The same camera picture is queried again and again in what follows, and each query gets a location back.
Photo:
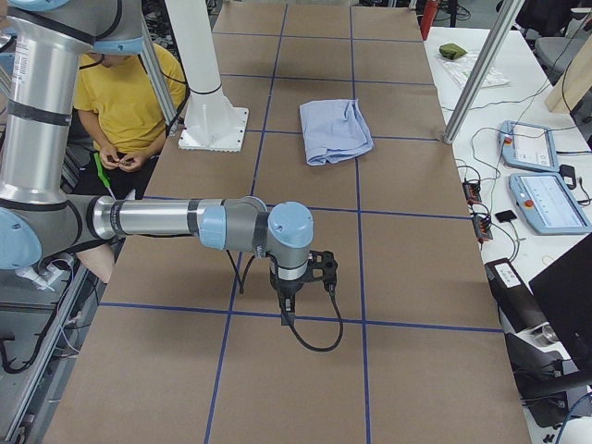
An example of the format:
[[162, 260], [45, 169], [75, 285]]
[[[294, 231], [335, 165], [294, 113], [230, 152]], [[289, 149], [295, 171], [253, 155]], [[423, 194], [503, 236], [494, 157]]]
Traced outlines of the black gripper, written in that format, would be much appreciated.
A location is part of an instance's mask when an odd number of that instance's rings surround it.
[[286, 280], [279, 277], [273, 270], [270, 271], [269, 281], [277, 293], [279, 308], [281, 312], [281, 325], [293, 326], [294, 324], [294, 307], [295, 296], [300, 291], [303, 285], [307, 282], [307, 273], [302, 274], [293, 280]]

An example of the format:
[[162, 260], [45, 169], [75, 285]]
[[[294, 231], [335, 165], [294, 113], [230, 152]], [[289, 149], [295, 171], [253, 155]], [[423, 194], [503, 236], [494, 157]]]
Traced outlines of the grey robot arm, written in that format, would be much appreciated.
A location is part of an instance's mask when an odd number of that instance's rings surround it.
[[247, 112], [221, 89], [202, 3], [172, 1], [184, 73], [144, 31], [138, 1], [12, 1], [17, 50], [1, 167], [1, 266], [74, 252], [108, 280], [115, 237], [193, 235], [204, 246], [269, 257], [285, 325], [313, 278], [314, 221], [299, 203], [267, 208], [255, 197], [154, 201], [143, 193], [172, 115], [188, 108], [183, 144], [229, 148]]

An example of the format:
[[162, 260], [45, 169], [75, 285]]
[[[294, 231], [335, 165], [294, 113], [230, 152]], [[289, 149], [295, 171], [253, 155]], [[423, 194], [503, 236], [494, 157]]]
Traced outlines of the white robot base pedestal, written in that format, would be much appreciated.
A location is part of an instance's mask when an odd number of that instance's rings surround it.
[[179, 147], [240, 151], [249, 110], [224, 94], [205, 1], [169, 0], [166, 9], [190, 91]]

